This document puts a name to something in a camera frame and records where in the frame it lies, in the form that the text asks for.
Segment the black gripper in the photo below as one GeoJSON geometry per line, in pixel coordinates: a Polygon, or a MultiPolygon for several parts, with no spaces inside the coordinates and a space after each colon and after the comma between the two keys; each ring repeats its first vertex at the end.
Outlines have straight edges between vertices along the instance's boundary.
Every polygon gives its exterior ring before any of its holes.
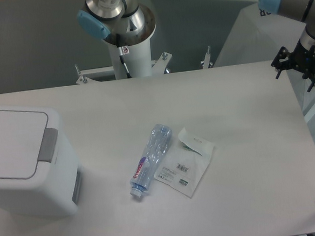
{"type": "Polygon", "coordinates": [[[275,68],[279,78],[282,71],[295,70],[302,74],[304,80],[309,79],[311,81],[307,91],[310,92],[315,87],[315,45],[306,49],[302,46],[301,42],[298,42],[294,51],[289,52],[284,46],[280,48],[271,66],[275,68]]]}

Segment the silver robot arm blue cap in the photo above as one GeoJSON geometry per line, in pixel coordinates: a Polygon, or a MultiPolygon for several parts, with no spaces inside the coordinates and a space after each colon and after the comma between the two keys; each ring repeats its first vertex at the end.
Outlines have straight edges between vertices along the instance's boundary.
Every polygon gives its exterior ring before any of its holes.
{"type": "Polygon", "coordinates": [[[145,15],[138,0],[85,0],[78,24],[95,39],[130,38],[145,30],[145,15]]]}

